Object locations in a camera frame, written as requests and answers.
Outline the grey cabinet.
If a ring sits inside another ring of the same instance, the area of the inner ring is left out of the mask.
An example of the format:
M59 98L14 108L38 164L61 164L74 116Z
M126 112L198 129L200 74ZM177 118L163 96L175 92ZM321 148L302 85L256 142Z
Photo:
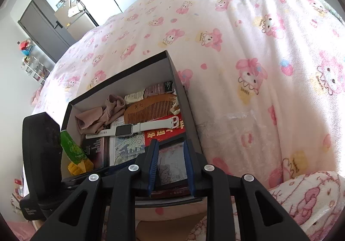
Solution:
M53 62L98 26L80 0L63 0L56 11L47 0L31 0L18 24Z

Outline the brown wooden comb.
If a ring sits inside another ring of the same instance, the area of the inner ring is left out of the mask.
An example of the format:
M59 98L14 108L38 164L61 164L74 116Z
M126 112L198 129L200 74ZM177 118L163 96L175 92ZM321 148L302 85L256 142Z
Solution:
M123 115L125 124L138 124L157 120L171 114L176 96L161 94L147 97L144 100L130 105Z

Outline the black picture frame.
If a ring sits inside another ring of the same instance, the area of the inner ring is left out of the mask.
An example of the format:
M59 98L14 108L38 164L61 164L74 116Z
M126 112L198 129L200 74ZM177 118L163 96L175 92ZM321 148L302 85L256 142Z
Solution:
M159 142L157 176L151 193L154 200L190 195L184 160L185 133Z

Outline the green yellow corn snack bag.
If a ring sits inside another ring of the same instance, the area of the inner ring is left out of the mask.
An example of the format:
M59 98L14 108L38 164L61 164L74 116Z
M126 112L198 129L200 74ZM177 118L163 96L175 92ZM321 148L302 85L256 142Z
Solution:
M82 148L72 139L70 134L63 130L60 133L61 146L70 160L67 166L68 171L73 176L78 176L94 169L94 164L88 159Z

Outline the black pink booklet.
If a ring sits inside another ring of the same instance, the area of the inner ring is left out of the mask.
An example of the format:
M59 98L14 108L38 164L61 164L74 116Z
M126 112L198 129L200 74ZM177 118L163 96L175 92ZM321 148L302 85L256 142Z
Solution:
M81 145L87 158L94 164L94 169L109 166L109 138L84 139Z

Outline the pink cartoon print bedspread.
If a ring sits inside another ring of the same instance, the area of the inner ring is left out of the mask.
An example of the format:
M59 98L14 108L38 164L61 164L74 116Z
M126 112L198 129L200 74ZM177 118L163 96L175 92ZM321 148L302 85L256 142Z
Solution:
M35 112L168 51L208 162L267 188L313 172L344 178L344 23L276 0L137 0L71 46Z

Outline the red magazine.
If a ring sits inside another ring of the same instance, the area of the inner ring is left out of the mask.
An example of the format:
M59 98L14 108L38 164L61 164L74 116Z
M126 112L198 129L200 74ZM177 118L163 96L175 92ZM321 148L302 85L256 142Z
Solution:
M186 129L185 129L185 125L184 125L184 121L182 119L181 113L179 113L177 117L179 119L179 126L177 128L174 128L174 129L160 128L160 129L145 131L144 132L145 146L149 146L150 142L153 139L156 139L159 142L162 142L164 140L173 138L177 135L183 134L186 131Z

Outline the white pink fleece blanket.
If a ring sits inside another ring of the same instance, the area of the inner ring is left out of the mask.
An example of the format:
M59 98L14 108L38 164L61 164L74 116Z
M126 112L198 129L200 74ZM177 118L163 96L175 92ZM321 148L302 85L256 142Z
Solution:
M307 240L344 240L344 178L335 172L313 172L267 190L306 233ZM207 215L188 240L206 240ZM241 240L235 227L236 240Z

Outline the beige pink cloth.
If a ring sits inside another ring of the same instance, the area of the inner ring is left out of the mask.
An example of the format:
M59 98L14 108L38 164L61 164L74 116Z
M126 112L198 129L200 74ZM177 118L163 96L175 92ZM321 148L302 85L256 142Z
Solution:
M97 134L104 127L123 116L125 109L124 98L109 95L104 106L86 110L75 116L78 132L82 135Z

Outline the white smartwatch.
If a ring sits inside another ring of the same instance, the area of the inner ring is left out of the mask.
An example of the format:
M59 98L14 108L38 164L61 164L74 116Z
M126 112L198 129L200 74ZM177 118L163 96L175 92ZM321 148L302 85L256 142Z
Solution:
M101 137L117 137L126 138L139 132L150 131L155 129L175 129L178 128L180 120L177 116L173 116L166 120L156 120L150 122L143 122L138 124L124 124L115 128L101 130L98 134L86 134L86 139L101 138Z

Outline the white blue patterned booklet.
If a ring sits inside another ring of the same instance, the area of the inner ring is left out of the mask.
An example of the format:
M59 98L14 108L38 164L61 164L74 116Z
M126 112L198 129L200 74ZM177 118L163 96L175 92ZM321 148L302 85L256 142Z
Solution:
M134 134L127 138L109 137L109 165L120 165L135 159L145 152L145 138L143 133Z

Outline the cream folded sock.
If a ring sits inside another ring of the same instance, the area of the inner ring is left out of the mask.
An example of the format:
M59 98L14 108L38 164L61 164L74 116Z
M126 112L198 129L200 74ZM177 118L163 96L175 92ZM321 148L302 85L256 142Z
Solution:
M131 93L124 97L126 105L134 104L144 99L144 91L139 91L137 93Z

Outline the black white cardboard box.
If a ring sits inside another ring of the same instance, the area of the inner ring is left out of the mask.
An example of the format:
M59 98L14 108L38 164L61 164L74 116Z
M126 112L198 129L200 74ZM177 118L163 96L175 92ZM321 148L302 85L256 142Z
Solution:
M151 142L158 161L150 196L136 198L138 208L194 203L188 188L184 147L202 151L183 83L168 52L161 52L112 76L68 104L61 129L65 147L61 161L63 184L74 191L86 178L67 169L75 151L89 151L94 173L114 176L133 164ZM101 143L99 153L91 147Z

